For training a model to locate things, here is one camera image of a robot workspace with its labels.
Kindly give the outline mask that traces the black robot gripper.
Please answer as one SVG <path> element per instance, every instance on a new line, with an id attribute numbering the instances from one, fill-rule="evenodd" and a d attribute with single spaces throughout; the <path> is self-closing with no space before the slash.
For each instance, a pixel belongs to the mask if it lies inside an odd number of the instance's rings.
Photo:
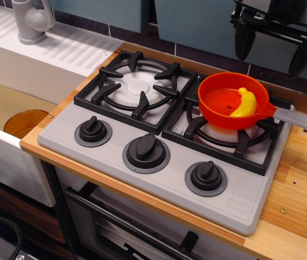
<path id="1" fill-rule="evenodd" d="M 256 31 L 299 44 L 291 60 L 288 78 L 307 66 L 307 1 L 235 1 L 231 23 L 236 28 L 235 52 L 244 61 L 253 46 Z"/>

